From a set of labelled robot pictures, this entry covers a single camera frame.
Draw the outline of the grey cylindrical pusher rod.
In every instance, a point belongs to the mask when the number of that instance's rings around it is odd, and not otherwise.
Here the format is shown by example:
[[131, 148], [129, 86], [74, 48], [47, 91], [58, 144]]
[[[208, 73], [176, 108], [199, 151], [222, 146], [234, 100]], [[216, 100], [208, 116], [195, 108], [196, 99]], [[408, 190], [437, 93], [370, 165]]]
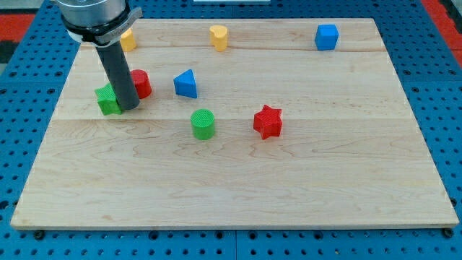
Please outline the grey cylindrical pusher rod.
[[123, 110], [135, 109], [140, 99], [121, 44], [116, 42], [96, 50], [119, 105]]

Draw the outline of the yellow block behind arm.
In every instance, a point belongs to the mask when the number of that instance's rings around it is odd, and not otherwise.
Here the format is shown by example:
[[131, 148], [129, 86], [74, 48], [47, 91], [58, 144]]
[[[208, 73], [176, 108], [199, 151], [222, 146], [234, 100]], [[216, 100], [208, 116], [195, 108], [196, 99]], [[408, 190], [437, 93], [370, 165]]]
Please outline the yellow block behind arm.
[[124, 52], [130, 52], [137, 47], [133, 30], [131, 28], [127, 29], [127, 31], [121, 35], [120, 42]]

